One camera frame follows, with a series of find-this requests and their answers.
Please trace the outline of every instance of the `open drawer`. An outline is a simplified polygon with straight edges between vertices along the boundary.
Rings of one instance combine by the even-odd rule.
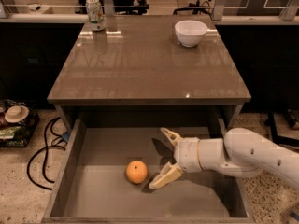
[[[160,127],[89,128],[77,119],[44,223],[255,223],[242,181],[204,171],[150,190],[150,180],[172,160]],[[208,138],[206,127],[171,128]],[[132,160],[146,163],[142,184],[125,175]]]

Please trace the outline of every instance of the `terrazzo floor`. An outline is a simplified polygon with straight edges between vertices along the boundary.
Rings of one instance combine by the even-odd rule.
[[[47,123],[57,117],[54,110],[39,110],[40,121],[26,148],[0,149],[0,223],[39,223],[42,220],[50,190],[35,186],[27,177],[26,168],[30,158],[41,149],[45,142],[43,132]],[[275,115],[278,131],[286,132],[292,137],[299,137],[299,131],[288,127],[284,118]],[[235,127],[244,127],[269,137],[269,128],[264,125],[265,114],[241,114]],[[59,120],[53,129],[64,133],[65,127]],[[54,136],[47,134],[49,140]],[[38,156],[32,164],[30,174],[42,185],[51,187],[41,174],[44,154]],[[47,174],[49,179],[56,178],[60,163],[64,157],[62,150],[50,150]],[[289,187],[284,181],[263,171],[254,178],[243,179],[257,223],[298,223],[291,217],[293,211],[299,214],[299,191]]]

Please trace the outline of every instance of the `can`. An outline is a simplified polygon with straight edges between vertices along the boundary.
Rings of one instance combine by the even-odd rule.
[[[86,10],[88,18],[94,31],[100,31],[105,28],[104,15],[100,0],[86,0]]]

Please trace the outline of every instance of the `table top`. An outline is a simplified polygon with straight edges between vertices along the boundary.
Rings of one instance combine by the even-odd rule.
[[[243,105],[250,94],[208,16],[111,16],[86,23],[48,100],[56,105]],[[174,26],[208,27],[193,48]]]

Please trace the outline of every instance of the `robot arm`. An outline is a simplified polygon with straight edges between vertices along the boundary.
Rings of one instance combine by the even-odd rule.
[[[149,184],[158,189],[178,179],[183,172],[209,169],[235,177],[254,177],[263,169],[299,189],[299,154],[277,146],[247,129],[230,130],[224,139],[182,138],[166,128],[161,131],[175,147],[177,163],[168,163]]]

